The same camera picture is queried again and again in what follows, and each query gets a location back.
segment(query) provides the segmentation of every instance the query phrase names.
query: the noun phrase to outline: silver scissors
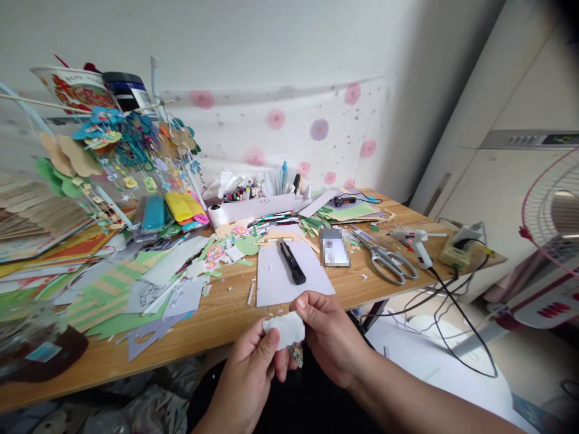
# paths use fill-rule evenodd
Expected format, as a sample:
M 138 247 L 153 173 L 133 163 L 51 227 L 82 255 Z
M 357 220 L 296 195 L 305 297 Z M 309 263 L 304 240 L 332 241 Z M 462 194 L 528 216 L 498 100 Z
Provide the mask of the silver scissors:
M 399 253 L 391 252 L 386 250 L 384 247 L 381 247 L 373 242 L 370 242 L 368 239 L 364 237 L 363 234 L 357 233 L 355 231 L 352 232 L 352 236 L 357 240 L 360 241 L 364 246 L 370 250 L 370 255 L 372 259 L 372 265 L 374 265 L 374 269 L 386 280 L 395 285 L 404 285 L 406 283 L 406 277 L 409 279 L 417 279 L 418 272 L 412 266 L 412 264 Z M 409 273 L 404 271 L 397 263 L 398 261 L 401 265 L 405 265 L 408 268 Z M 391 278 L 388 274 L 386 274 L 383 270 L 388 268 L 392 274 L 394 274 L 397 279 Z

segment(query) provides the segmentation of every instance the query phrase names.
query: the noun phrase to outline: wall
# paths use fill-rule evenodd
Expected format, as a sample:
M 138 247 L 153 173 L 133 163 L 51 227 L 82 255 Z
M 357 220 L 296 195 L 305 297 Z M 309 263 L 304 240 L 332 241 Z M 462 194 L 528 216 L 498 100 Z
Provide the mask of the wall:
M 9 61 L 2 62 L 0 78 L 49 100 L 28 68 L 57 64 L 53 53 L 71 66 L 91 61 L 102 71 L 130 71 L 147 84 L 154 54 L 161 86 L 171 90 L 311 88 L 385 77 L 391 89 L 384 96 L 383 134 L 374 156 L 358 165 L 356 184 L 405 200 L 502 3 L 24 0 L 2 6 L 0 54 Z M 0 125 L 13 120 L 14 111 L 2 102 Z M 4 155 L 3 166 L 13 168 Z

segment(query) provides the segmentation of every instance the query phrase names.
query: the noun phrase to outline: glue gun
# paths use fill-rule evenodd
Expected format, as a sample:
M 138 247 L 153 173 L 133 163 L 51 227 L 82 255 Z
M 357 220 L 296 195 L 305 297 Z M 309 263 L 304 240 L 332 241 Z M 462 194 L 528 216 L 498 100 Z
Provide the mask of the glue gun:
M 432 267 L 432 259 L 428 256 L 428 252 L 422 244 L 424 241 L 428 240 L 429 236 L 446 236 L 446 234 L 438 233 L 427 233 L 424 230 L 412 230 L 406 229 L 401 231 L 392 231 L 389 234 L 392 238 L 400 241 L 408 250 L 414 252 L 418 258 L 418 266 L 422 269 L 428 269 Z

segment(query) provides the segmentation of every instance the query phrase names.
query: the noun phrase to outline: wooden desk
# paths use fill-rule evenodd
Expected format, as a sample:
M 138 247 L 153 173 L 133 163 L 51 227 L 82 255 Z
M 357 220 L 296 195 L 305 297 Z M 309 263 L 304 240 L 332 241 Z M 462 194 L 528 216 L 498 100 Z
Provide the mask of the wooden desk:
M 377 239 L 384 238 L 384 240 L 389 241 L 390 245 L 398 244 L 397 242 L 393 243 L 390 237 L 382 233 L 393 230 L 395 225 L 400 225 L 400 228 L 408 227 L 424 229 L 428 232 L 445 231 L 451 233 L 442 225 L 385 196 L 368 189 L 362 191 L 367 195 L 383 199 L 384 202 L 378 207 L 387 208 L 396 213 L 394 221 L 380 225 L 380 233 L 372 233 Z M 370 231 L 368 224 L 357 226 Z M 435 258 L 445 242 L 446 238 L 432 237 L 425 243 L 425 247 L 429 254 Z M 394 294 L 433 285 L 436 282 L 434 277 L 419 269 L 416 256 L 405 250 L 400 245 L 400 253 L 419 270 L 419 278 L 407 280 L 403 286 L 393 285 L 378 277 L 370 262 L 370 255 L 365 248 L 362 248 L 361 251 L 354 250 L 351 268 L 328 268 L 327 274 L 336 291 L 335 297 L 342 307 L 349 310 L 363 304 L 383 300 Z M 250 260 L 254 261 L 251 268 L 240 264 L 225 266 L 222 269 L 222 278 L 225 278 L 225 282 L 213 283 L 210 294 L 201 298 L 197 314 L 191 319 L 178 323 L 161 341 L 150 346 L 134 361 L 128 362 L 127 341 L 115 345 L 114 341 L 119 336 L 115 336 L 111 342 L 106 339 L 97 341 L 95 337 L 91 337 L 85 354 L 70 369 L 55 379 L 45 383 L 8 383 L 0 386 L 0 413 L 102 385 L 203 353 L 210 348 L 233 342 L 251 324 L 270 312 L 277 315 L 278 310 L 283 309 L 287 313 L 287 304 L 259 309 L 247 305 L 247 298 L 252 285 L 251 279 L 257 275 L 257 256 L 250 258 Z M 497 255 L 487 262 L 486 267 L 504 261 L 506 261 L 505 257 Z M 434 266 L 443 280 L 450 279 L 454 275 L 450 267 L 441 264 L 438 260 L 435 260 Z M 472 272 L 472 269 L 460 274 L 468 274 L 469 272 Z M 361 274 L 365 274 L 368 279 L 364 281 Z M 256 291 L 253 294 L 252 305 L 255 306 L 255 303 Z

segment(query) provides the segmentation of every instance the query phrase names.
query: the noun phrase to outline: left hand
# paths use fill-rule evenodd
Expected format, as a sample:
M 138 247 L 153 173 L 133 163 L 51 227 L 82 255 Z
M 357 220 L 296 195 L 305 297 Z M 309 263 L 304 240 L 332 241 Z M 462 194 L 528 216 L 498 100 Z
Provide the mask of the left hand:
M 211 404 L 194 433 L 251 433 L 264 409 L 274 373 L 283 383 L 287 369 L 297 368 L 286 348 L 276 352 L 280 334 L 271 329 L 266 335 L 265 319 L 235 342 Z

